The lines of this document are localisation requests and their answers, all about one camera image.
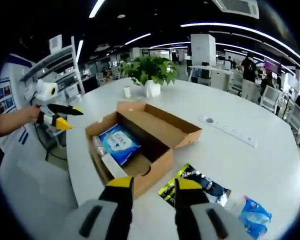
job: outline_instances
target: round table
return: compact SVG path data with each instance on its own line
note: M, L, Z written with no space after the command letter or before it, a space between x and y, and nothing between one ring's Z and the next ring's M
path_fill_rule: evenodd
M67 131L69 174L79 205L97 199L104 186L88 151L85 128L116 110L125 101L123 88L131 86L132 98L147 102L203 129L199 140L174 150L173 169L133 203L128 239L178 239L175 210L157 192L186 163L225 188L229 203L249 196L272 213L266 239L279 237L294 221L300 206L300 156L289 125L266 109L236 95L192 82L176 80L163 86L155 98L128 79L97 88L72 104L82 116L68 116L75 126ZM249 134L257 147L214 128L202 119L212 118Z

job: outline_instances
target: cardboard box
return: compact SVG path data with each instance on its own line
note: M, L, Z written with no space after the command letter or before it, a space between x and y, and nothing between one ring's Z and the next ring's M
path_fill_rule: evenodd
M152 105L118 102L115 112L85 129L90 154L105 184L114 177L97 154L92 137L117 123L132 133L141 145L139 151L121 166L127 175L134 177L135 199L172 168L173 149L195 142L202 132L201 128Z

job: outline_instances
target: poster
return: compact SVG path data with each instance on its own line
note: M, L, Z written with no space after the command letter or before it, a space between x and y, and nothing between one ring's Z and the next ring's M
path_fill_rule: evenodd
M14 113L17 111L11 82L8 77L0 79L0 114ZM20 127L9 135L0 137L0 148L6 153L10 147L16 142L24 144L27 140L28 133L25 127Z

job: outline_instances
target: blue wet wipes package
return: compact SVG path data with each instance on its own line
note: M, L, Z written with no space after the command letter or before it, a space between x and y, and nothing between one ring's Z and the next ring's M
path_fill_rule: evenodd
M245 205L239 220L243 223L246 232L254 239L267 233L266 225L271 222L272 215L267 212L259 203L244 196Z
M135 138L121 125L116 124L100 134L105 152L121 166L140 147Z

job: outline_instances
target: white vase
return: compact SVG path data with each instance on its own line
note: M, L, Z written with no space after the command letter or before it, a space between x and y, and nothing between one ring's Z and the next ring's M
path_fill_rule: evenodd
M159 96L161 93L161 85L153 80L146 81L144 85L144 93L147 98Z

